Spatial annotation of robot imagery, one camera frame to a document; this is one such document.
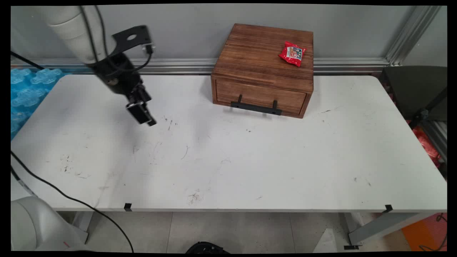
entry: drawer handle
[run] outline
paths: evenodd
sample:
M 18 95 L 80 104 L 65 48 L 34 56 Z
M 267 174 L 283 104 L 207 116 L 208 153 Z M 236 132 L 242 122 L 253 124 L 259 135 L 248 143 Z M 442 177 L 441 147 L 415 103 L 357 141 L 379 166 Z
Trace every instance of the drawer handle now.
M 281 113 L 282 113 L 282 110 L 277 108 L 278 101 L 276 101 L 276 100 L 273 101 L 273 108 L 269 108 L 269 107 L 248 104 L 248 103 L 242 103 L 241 102 L 242 97 L 243 97 L 243 95 L 240 95 L 238 97 L 238 102 L 231 102 L 230 106 L 234 107 L 234 108 L 240 108 L 240 109 L 256 111 L 256 112 L 271 113 L 271 114 L 275 114 L 275 115 L 281 115 Z

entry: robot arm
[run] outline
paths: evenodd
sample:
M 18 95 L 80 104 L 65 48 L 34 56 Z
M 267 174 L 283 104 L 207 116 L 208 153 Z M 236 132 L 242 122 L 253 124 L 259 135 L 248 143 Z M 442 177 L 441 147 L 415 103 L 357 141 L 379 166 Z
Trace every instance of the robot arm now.
M 75 56 L 91 68 L 112 92 L 125 95 L 128 100 L 126 109 L 140 124 L 156 124 L 146 105 L 151 97 L 139 73 L 123 53 L 143 45 L 151 58 L 152 40 L 145 25 L 107 37 L 100 13 L 94 5 L 35 8 Z

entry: floor tile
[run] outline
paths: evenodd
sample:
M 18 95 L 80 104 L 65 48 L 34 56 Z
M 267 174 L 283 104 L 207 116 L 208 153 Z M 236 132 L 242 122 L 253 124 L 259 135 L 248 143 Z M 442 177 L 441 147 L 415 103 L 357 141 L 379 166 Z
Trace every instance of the floor tile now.
M 361 213 L 365 224 L 378 216 Z M 291 213 L 291 224 L 297 253 L 313 252 L 326 228 L 333 229 L 338 252 L 411 251 L 401 230 L 368 241 L 360 250 L 344 250 L 344 246 L 349 245 L 349 231 L 343 213 Z
M 171 212 L 105 212 L 119 224 L 135 252 L 165 253 L 170 233 Z M 98 252 L 130 252 L 122 232 L 108 219 L 94 213 L 86 245 Z
M 345 218 L 339 213 L 290 213 L 295 251 L 313 252 L 326 228 L 333 229 L 338 252 L 342 251 L 346 232 Z
M 294 253 L 288 213 L 175 212 L 168 253 L 208 241 L 229 253 Z

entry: wooden box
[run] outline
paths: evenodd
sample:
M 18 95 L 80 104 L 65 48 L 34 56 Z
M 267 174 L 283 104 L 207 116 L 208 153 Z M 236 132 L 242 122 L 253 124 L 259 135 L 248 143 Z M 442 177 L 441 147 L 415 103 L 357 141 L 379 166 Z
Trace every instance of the wooden box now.
M 278 56 L 285 41 L 306 49 L 300 67 Z M 235 24 L 211 73 L 213 103 L 303 118 L 313 64 L 312 32 Z

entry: red bag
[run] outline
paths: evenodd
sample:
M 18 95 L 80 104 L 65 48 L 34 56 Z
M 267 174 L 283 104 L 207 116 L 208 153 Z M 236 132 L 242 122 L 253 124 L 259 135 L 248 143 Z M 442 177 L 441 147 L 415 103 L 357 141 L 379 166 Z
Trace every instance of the red bag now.
M 290 64 L 295 64 L 300 67 L 302 64 L 302 57 L 305 54 L 306 49 L 300 48 L 298 45 L 294 45 L 291 42 L 284 44 L 284 49 L 279 57 L 283 58 L 286 62 Z

